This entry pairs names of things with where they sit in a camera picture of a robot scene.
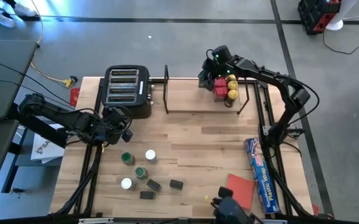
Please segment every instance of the small black cube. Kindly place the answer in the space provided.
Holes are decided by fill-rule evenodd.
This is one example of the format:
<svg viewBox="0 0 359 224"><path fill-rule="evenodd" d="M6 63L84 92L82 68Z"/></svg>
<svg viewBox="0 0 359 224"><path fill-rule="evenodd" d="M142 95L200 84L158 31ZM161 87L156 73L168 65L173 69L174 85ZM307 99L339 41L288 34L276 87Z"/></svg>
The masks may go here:
<svg viewBox="0 0 359 224"><path fill-rule="evenodd" d="M156 194L154 192L141 192L141 199L154 200Z"/></svg>
<svg viewBox="0 0 359 224"><path fill-rule="evenodd" d="M152 179L149 179L146 185L149 186L151 189L155 190L156 192L159 192L161 190L161 185Z"/></svg>
<svg viewBox="0 0 359 224"><path fill-rule="evenodd" d="M178 180L171 180L169 186L175 189L182 190L182 188L184 187L184 183Z"/></svg>

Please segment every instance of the red square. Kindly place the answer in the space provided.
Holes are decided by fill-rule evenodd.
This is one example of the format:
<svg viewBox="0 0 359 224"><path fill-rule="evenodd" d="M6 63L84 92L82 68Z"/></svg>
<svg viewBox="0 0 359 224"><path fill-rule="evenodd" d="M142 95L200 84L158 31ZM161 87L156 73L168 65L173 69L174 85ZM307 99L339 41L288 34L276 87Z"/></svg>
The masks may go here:
<svg viewBox="0 0 359 224"><path fill-rule="evenodd" d="M226 87L227 86L227 82L225 80L225 78L218 78L214 81L214 87Z"/></svg>
<svg viewBox="0 0 359 224"><path fill-rule="evenodd" d="M228 89L227 87L217 87L214 89L214 97L216 99L225 99L225 97L228 94Z"/></svg>

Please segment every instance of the white cup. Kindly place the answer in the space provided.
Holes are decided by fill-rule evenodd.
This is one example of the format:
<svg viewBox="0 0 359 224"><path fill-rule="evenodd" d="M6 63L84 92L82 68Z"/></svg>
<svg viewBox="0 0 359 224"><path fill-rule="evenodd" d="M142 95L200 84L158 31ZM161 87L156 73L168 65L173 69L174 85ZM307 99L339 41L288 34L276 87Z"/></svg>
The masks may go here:
<svg viewBox="0 0 359 224"><path fill-rule="evenodd" d="M146 151L146 159L151 163L156 163L157 162L157 156L156 156L156 152L154 152L154 150L147 150Z"/></svg>

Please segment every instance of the red block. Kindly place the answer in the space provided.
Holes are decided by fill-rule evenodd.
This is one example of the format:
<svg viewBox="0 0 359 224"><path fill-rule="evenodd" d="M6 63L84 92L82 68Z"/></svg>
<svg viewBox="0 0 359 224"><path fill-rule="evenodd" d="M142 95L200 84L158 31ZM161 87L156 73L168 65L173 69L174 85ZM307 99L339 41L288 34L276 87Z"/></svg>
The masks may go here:
<svg viewBox="0 0 359 224"><path fill-rule="evenodd" d="M227 82L225 80L225 78L217 78L215 81L214 81L214 87L217 88L217 87L224 87L224 86L227 86Z"/></svg>
<svg viewBox="0 0 359 224"><path fill-rule="evenodd" d="M228 88L226 86L214 88L214 100L216 102L225 100L227 95L228 95Z"/></svg>

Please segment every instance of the red paper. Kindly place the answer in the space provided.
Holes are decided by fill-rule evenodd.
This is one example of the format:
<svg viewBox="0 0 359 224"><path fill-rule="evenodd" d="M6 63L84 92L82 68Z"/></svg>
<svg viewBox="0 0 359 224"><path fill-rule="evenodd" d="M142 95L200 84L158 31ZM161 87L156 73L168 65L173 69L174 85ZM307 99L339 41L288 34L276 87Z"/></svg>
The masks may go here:
<svg viewBox="0 0 359 224"><path fill-rule="evenodd" d="M235 199L241 207L251 210L254 194L254 181L229 174L226 187L233 191L233 199Z"/></svg>
<svg viewBox="0 0 359 224"><path fill-rule="evenodd" d="M70 105L72 105L72 106L77 105L79 95L80 95L80 88L71 88L70 89Z"/></svg>

